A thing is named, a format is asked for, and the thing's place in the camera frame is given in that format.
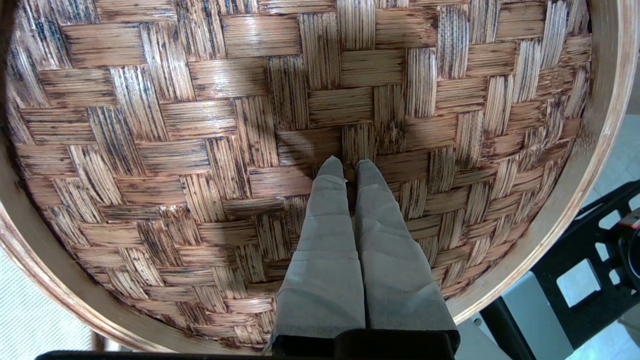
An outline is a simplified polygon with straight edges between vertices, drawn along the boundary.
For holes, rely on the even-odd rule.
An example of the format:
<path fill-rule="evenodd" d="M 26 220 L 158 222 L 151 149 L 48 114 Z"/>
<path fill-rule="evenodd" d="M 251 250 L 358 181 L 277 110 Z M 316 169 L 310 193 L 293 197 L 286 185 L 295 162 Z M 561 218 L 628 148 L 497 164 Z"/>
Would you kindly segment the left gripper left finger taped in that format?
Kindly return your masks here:
<path fill-rule="evenodd" d="M 366 327 L 361 262 L 339 158 L 327 158 L 311 184 L 297 247 L 276 295 L 270 344 L 333 340 Z"/>

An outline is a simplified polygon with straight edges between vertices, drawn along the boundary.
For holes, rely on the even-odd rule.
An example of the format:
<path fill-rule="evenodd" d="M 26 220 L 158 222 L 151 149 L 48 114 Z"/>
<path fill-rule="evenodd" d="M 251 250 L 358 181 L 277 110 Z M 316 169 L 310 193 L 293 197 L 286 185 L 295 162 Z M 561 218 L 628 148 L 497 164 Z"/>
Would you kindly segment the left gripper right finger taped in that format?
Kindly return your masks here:
<path fill-rule="evenodd" d="M 357 174 L 355 218 L 368 326 L 456 333 L 425 251 L 381 171 L 364 159 Z"/>

